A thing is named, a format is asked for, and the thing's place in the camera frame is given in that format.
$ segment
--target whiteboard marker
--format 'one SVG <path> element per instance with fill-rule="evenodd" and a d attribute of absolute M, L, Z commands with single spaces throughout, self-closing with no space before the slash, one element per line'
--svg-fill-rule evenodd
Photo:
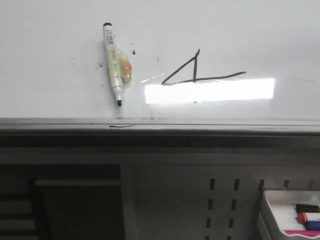
<path fill-rule="evenodd" d="M 121 78 L 122 68 L 120 56 L 118 54 L 118 49 L 116 45 L 114 27 L 109 22 L 103 25 L 103 37 L 111 89 L 118 103 L 118 106 L 121 107 L 123 100 L 124 82 Z"/>

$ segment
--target whiteboard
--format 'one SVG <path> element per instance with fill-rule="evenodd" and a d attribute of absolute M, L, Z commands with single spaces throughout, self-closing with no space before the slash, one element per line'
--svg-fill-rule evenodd
<path fill-rule="evenodd" d="M 2 0 L 0 118 L 295 120 L 320 126 L 319 13 L 319 0 Z M 122 107 L 109 84 L 106 22 L 132 65 L 133 85 Z M 160 84 L 198 49 L 197 77 L 246 74 Z M 192 74 L 190 64 L 170 81 Z"/>

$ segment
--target red marker cap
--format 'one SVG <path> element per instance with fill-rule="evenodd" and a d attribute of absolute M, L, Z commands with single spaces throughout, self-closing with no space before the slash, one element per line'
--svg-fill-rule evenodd
<path fill-rule="evenodd" d="M 296 219 L 300 224 L 305 224 L 307 221 L 307 215 L 304 212 L 300 212 L 296 215 Z"/>

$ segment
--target white surface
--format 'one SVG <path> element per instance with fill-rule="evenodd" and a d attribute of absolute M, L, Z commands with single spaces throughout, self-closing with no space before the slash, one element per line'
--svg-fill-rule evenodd
<path fill-rule="evenodd" d="M 0 118 L 298 119 L 320 126 L 319 12 L 318 0 L 2 0 Z M 133 86 L 121 108 L 104 63 L 105 22 L 132 63 Z M 158 84 L 198 49 L 197 77 L 247 74 L 197 83 L 207 86 L 204 100 L 180 89 L 181 98 L 164 102 L 173 88 Z M 172 81 L 192 78 L 192 68 Z M 267 92 L 247 85 L 255 79 L 270 79 Z M 163 93 L 159 103 L 146 102 L 152 88 Z M 244 88 L 256 96 L 246 98 Z"/>
<path fill-rule="evenodd" d="M 266 209 L 271 211 L 272 218 L 267 221 L 271 223 L 271 231 L 279 239 L 300 239 L 296 237 L 301 235 L 287 235 L 282 232 L 284 230 L 306 230 L 296 219 L 296 204 L 320 205 L 320 191 L 266 190 L 263 192 L 262 213 Z M 319 236 L 302 238 L 320 239 Z"/>

